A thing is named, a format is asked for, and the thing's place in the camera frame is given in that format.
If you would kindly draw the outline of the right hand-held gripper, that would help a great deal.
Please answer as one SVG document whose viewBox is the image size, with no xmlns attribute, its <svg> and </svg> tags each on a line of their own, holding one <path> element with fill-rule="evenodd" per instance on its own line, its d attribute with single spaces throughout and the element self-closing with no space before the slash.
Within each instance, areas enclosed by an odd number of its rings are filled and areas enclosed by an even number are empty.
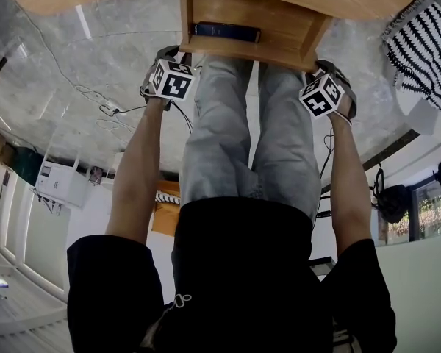
<svg viewBox="0 0 441 353">
<path fill-rule="evenodd" d="M 345 74 L 332 62 L 318 60 L 315 72 L 304 72 L 299 101 L 314 119 L 338 114 L 350 125 L 356 116 L 356 94 Z"/>
</svg>

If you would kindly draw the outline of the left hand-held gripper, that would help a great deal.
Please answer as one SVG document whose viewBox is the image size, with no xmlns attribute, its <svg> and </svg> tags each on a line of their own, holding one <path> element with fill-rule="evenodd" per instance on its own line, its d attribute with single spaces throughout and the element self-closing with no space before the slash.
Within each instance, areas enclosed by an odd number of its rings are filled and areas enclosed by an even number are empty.
<svg viewBox="0 0 441 353">
<path fill-rule="evenodd" d="M 191 66 L 191 54 L 185 53 L 181 62 L 175 57 L 180 46 L 167 46 L 157 52 L 152 66 L 140 86 L 140 95 L 148 101 L 161 98 L 168 102 L 185 101 L 196 79 Z"/>
</svg>

